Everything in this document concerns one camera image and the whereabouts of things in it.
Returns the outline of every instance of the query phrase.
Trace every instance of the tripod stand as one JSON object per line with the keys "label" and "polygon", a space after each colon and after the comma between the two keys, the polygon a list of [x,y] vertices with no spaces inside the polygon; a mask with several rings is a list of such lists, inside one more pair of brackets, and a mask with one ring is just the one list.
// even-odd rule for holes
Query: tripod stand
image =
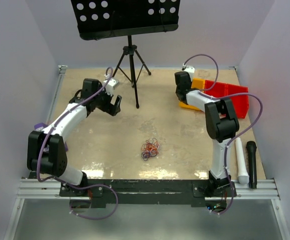
{"label": "tripod stand", "polygon": [[[128,35],[127,39],[128,39],[128,46],[124,46],[123,47],[123,53],[122,53],[122,55],[121,55],[121,57],[119,59],[119,62],[117,64],[116,68],[115,68],[115,71],[113,73],[113,77],[115,76],[117,70],[119,69],[125,75],[125,77],[131,82],[131,86],[135,90],[136,108],[139,109],[140,108],[140,104],[139,104],[139,96],[137,94],[137,82],[139,80],[139,77],[140,77],[140,74],[142,72],[143,67],[145,67],[148,75],[152,75],[152,73],[150,72],[150,70],[146,66],[145,62],[143,61],[141,55],[137,51],[137,46],[136,45],[132,45],[132,36]],[[140,71],[138,73],[137,78],[136,78],[136,75],[135,75],[134,52],[136,53],[137,57],[141,61],[141,68],[140,68]],[[127,55],[129,55],[130,78],[126,75],[126,73],[120,67],[124,56],[127,56]]]}

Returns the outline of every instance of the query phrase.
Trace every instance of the beige tabletop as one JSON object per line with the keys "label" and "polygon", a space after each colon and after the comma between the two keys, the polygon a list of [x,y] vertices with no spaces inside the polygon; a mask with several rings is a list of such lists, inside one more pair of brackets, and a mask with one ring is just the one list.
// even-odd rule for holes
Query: beige tabletop
{"label": "beige tabletop", "polygon": [[[205,114],[179,107],[174,73],[178,69],[142,71],[137,83],[140,108],[135,107],[131,83],[118,71],[120,81],[115,96],[121,95],[121,112],[116,116],[96,109],[67,139],[68,164],[87,173],[89,178],[104,179],[206,179],[212,166],[212,140],[207,134]],[[103,81],[105,69],[68,69],[56,103],[54,119],[66,108],[85,78]],[[195,77],[214,80],[215,70],[196,70]],[[219,71],[219,81],[239,84],[235,70]],[[240,130],[250,120],[240,119]],[[141,146],[156,138],[159,154],[143,161]],[[255,141],[253,131],[241,137],[243,146]],[[257,178],[266,179],[257,151]],[[235,145],[232,147],[230,173],[237,179]]]}

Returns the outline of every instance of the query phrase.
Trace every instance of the music stand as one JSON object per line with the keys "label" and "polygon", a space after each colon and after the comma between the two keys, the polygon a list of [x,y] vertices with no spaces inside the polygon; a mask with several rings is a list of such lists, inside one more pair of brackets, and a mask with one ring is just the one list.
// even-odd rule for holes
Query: music stand
{"label": "music stand", "polygon": [[[139,108],[137,81],[134,67],[134,53],[145,65],[132,45],[132,35],[175,31],[178,28],[180,0],[71,0],[79,36],[83,40],[100,40],[105,38],[127,36],[128,46],[114,71],[120,69],[132,83],[135,91],[136,108]],[[129,55],[130,78],[120,68],[124,56]]]}

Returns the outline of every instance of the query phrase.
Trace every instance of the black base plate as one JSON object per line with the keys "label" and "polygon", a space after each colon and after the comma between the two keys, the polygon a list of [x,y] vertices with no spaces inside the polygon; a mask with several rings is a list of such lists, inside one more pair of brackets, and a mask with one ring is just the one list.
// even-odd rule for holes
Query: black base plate
{"label": "black base plate", "polygon": [[[205,189],[208,180],[145,180],[145,179],[88,179],[88,185],[103,184],[111,187],[118,196],[119,204],[144,205],[191,205],[205,207]],[[91,188],[92,208],[105,208],[106,204],[115,204],[116,198],[108,188]],[[231,189],[226,189],[231,197]],[[60,190],[60,197],[76,197],[69,188]],[[87,192],[80,197],[87,197]]]}

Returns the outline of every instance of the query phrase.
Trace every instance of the white connector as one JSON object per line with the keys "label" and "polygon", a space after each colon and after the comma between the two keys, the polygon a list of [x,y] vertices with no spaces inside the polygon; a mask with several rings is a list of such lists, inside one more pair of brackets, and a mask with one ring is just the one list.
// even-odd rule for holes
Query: white connector
{"label": "white connector", "polygon": [[184,69],[184,72],[188,72],[188,74],[190,76],[190,81],[193,82],[194,73],[195,73],[195,67],[186,66],[186,65],[183,64],[183,69]]}
{"label": "white connector", "polygon": [[117,88],[117,86],[120,84],[120,81],[118,81],[116,78],[112,77],[108,84],[105,87],[106,93],[110,96],[114,95],[114,90]]}

